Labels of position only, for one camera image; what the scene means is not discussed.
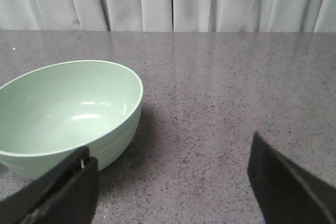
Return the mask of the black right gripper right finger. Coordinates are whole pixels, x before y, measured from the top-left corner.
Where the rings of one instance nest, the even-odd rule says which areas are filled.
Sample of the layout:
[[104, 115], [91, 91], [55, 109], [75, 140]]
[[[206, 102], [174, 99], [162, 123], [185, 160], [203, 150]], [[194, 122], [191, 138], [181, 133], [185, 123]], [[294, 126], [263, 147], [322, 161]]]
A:
[[335, 223], [335, 188], [283, 156], [258, 132], [247, 173], [266, 223]]

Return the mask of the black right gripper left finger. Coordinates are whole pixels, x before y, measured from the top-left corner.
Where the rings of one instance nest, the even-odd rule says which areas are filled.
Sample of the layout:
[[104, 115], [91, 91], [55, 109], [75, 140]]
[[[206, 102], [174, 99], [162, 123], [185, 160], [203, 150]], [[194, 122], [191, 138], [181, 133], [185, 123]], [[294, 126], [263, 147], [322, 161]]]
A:
[[98, 160], [80, 147], [2, 200], [1, 223], [91, 223], [98, 194]]

